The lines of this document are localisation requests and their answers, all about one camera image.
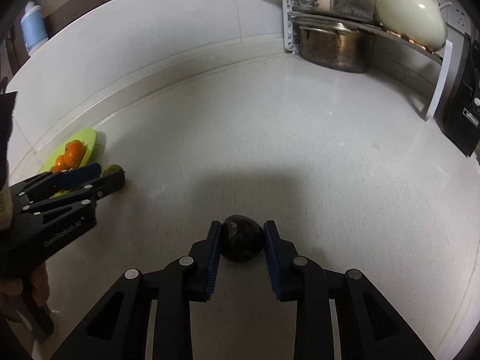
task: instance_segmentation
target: black appliance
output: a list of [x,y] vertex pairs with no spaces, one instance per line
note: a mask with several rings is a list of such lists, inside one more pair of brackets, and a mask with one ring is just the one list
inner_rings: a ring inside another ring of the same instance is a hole
[[465,34],[452,92],[443,110],[443,133],[466,156],[480,142],[480,43]]

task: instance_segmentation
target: green plate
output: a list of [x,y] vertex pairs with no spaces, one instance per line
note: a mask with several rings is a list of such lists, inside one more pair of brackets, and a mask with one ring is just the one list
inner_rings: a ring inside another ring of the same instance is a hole
[[42,168],[38,171],[38,173],[49,172],[50,168],[55,165],[55,160],[59,155],[65,153],[65,145],[72,140],[79,140],[83,143],[85,147],[85,155],[82,158],[82,162],[80,163],[80,167],[84,167],[90,161],[90,157],[92,156],[93,147],[95,146],[95,140],[97,139],[97,133],[93,128],[86,128],[85,130],[81,130],[76,134],[73,134],[70,138],[68,138],[64,143],[59,145],[50,157],[45,161]]

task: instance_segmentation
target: wall tile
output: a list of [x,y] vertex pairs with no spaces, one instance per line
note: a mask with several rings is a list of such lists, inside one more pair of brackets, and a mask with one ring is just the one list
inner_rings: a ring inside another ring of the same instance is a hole
[[8,142],[7,159],[9,164],[10,174],[15,170],[23,157],[26,156],[32,146],[28,143],[27,139],[23,135],[16,120],[13,120],[13,129],[11,131],[11,137]]
[[14,116],[34,145],[117,79],[205,44],[239,38],[234,0],[113,0],[67,26],[15,75]]
[[283,33],[282,0],[235,0],[242,37]]

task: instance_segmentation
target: metal screw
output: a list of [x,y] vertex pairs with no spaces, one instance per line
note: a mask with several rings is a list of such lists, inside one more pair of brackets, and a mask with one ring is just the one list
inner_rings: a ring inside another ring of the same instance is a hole
[[349,276],[354,280],[358,280],[362,277],[362,273],[358,269],[350,269]]
[[138,276],[138,271],[136,269],[129,269],[127,272],[125,272],[125,277],[127,279],[135,279]]
[[296,266],[305,266],[308,264],[308,260],[306,257],[303,257],[303,256],[297,256],[293,259],[293,263],[296,265]]
[[179,262],[181,266],[191,266],[194,263],[194,260],[190,256],[183,256]]

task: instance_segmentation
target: dark fruit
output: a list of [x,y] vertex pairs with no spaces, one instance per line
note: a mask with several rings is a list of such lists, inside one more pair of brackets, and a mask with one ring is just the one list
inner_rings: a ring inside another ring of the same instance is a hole
[[258,223],[243,215],[229,216],[220,233],[222,256],[235,263],[254,259],[265,245],[265,233]]

